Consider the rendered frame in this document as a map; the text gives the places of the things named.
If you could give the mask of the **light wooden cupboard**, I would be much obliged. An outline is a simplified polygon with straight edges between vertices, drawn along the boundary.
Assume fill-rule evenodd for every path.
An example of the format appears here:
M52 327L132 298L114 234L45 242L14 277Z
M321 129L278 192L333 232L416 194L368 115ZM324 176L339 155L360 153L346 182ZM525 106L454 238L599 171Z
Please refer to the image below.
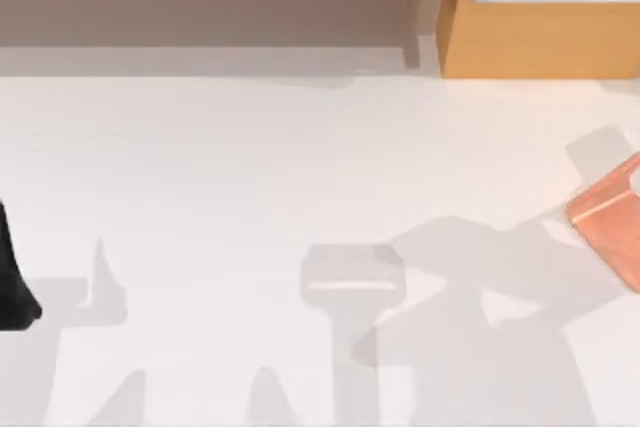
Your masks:
M441 0L447 79L640 77L640 5L487 5Z

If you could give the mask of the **open wooden shelf unit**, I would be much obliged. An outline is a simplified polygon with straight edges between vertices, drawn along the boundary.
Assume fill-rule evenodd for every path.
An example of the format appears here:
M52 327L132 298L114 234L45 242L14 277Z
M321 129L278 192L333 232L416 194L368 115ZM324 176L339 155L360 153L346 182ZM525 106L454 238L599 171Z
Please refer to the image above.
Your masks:
M439 0L0 0L0 75L438 76Z

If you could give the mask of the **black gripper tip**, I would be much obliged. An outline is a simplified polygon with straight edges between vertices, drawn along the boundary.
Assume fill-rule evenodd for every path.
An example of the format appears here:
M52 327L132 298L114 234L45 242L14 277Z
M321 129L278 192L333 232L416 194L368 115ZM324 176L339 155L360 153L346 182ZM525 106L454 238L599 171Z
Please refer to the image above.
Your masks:
M18 267L6 210L0 201L0 332L24 331L42 314Z

